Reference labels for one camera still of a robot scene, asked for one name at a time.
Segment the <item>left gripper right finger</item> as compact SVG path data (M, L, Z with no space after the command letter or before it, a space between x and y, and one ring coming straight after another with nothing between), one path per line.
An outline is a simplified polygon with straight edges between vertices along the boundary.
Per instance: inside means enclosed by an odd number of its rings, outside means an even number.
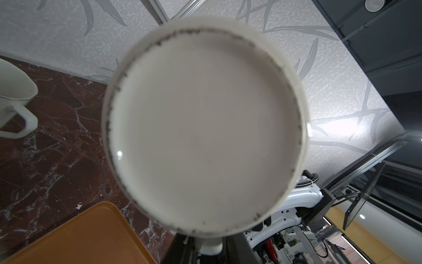
M243 233L225 237L224 243L226 264L261 264Z

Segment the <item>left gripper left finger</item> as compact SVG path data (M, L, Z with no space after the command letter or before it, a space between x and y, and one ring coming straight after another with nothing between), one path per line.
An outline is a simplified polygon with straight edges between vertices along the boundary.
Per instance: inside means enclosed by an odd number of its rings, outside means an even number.
M176 234L161 264L195 264L195 239L182 234Z

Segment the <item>cream round mug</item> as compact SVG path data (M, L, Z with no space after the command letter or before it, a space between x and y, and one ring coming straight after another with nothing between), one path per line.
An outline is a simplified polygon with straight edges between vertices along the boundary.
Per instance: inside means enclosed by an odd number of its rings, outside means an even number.
M164 24L118 65L102 108L116 181L134 206L216 255L268 218L302 174L302 83L271 40L232 19Z

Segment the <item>white faceted mug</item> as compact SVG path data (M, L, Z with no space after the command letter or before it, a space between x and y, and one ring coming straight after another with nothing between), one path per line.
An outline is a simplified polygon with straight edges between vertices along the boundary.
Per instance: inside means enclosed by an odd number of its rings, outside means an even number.
M1 59L1 126L15 115L25 121L23 129L17 133L1 131L2 138L20 139L37 129L38 118L26 108L37 94L37 85L24 71Z

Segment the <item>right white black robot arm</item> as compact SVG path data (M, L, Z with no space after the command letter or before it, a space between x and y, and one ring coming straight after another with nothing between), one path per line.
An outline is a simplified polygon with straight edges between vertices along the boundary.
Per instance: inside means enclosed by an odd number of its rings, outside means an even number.
M331 227L326 218L335 197L317 186L319 175L302 172L287 199L263 223L245 232L259 264L321 264L321 232Z

